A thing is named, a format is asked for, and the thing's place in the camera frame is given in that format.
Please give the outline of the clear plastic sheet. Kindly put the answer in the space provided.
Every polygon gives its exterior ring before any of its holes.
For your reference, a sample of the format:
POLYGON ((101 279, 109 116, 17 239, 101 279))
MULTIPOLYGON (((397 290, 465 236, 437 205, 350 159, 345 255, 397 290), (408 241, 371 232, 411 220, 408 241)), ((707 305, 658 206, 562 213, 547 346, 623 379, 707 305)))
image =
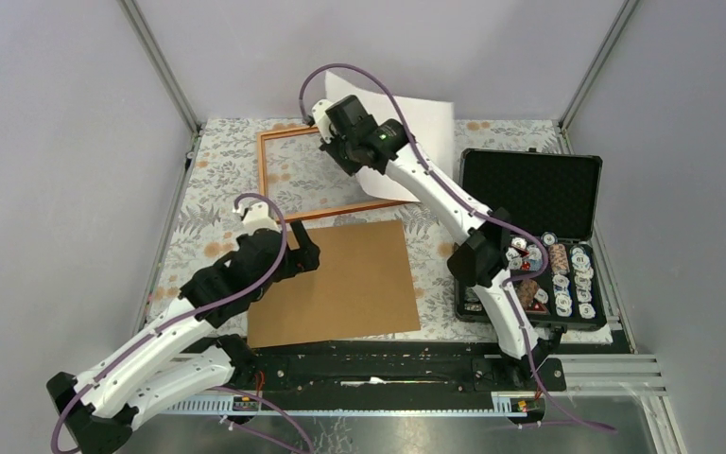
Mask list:
POLYGON ((320 150, 317 133, 264 142, 267 194, 288 214, 372 201, 357 179, 320 150))

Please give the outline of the orange wooden picture frame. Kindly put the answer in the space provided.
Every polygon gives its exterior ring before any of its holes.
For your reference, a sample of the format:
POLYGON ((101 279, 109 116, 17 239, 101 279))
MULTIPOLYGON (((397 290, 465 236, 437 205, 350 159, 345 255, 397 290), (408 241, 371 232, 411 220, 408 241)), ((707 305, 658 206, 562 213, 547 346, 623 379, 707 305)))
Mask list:
POLYGON ((318 219, 404 206, 367 194, 322 150, 316 127, 290 125, 256 137, 258 186, 287 218, 318 219))

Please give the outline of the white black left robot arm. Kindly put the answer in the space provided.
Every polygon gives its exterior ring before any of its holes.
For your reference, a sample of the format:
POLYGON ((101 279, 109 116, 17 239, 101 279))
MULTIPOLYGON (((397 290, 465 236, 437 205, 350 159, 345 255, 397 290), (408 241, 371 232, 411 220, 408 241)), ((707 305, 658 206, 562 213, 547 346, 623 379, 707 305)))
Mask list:
POLYGON ((77 375, 59 372, 46 383, 59 419, 50 441, 61 452, 68 430, 76 453, 114 453, 134 431, 194 394, 263 381, 259 360, 238 335, 221 336, 185 362, 175 358, 213 330, 245 313, 274 283, 315 271, 320 247, 303 224, 259 227, 234 250, 181 286, 166 311, 97 365, 77 375))

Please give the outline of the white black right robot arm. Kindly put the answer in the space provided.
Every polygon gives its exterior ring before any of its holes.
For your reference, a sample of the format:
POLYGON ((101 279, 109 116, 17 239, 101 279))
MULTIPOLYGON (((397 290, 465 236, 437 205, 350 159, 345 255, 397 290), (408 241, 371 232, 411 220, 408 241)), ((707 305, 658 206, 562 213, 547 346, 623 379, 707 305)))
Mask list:
POLYGON ((504 375, 526 390, 542 376, 548 354, 519 303, 507 248, 521 229, 466 193, 432 163, 403 114, 378 122, 357 96, 320 100, 311 109, 321 150, 349 175, 368 168, 389 177, 427 207, 457 244, 447 268, 474 291, 485 309, 503 356, 504 375))

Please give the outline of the brown cardboard backing board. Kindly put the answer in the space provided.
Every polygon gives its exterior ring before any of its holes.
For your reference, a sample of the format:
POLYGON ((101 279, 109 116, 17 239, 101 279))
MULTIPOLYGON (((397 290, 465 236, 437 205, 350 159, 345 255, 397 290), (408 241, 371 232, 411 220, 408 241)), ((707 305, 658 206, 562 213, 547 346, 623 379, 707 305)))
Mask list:
POLYGON ((252 348, 417 331, 420 318, 399 220, 312 229, 315 271, 274 284, 248 311, 252 348))

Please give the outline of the black poker chip case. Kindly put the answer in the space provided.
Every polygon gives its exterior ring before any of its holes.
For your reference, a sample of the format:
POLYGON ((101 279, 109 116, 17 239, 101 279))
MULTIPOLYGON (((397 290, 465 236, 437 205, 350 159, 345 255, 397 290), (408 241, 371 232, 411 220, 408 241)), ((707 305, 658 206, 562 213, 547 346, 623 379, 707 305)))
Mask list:
POLYGON ((467 148, 460 185, 539 240, 519 235, 507 251, 520 307, 537 327, 596 331, 606 323, 593 234, 602 161, 530 151, 467 148))

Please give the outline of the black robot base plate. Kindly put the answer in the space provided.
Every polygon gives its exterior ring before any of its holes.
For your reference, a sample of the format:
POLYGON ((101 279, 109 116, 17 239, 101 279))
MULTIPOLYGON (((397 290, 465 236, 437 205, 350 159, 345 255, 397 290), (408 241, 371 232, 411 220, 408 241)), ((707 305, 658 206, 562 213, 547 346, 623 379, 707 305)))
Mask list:
POLYGON ((228 386, 285 410, 491 410, 495 393, 566 388, 559 360, 532 373, 493 342, 338 340, 233 354, 228 386))

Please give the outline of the aluminium rail frame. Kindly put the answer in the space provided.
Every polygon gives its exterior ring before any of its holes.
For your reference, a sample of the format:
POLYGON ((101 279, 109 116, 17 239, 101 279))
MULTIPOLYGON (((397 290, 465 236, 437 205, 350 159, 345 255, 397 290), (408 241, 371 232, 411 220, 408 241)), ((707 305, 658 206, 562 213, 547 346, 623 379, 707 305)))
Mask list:
MULTIPOLYGON (((256 416, 272 415, 281 408, 292 416, 418 416, 418 417, 514 417, 526 420, 520 401, 530 401, 533 391, 498 389, 495 375, 484 370, 496 358, 471 360, 470 390, 445 381, 416 383, 338 382, 321 387, 313 382, 292 392, 267 392, 273 406, 253 404, 228 393, 203 393, 165 410, 167 415, 256 416)), ((550 393, 560 400, 576 396, 662 396, 666 386, 659 365, 650 355, 560 355, 548 359, 541 376, 550 393)))

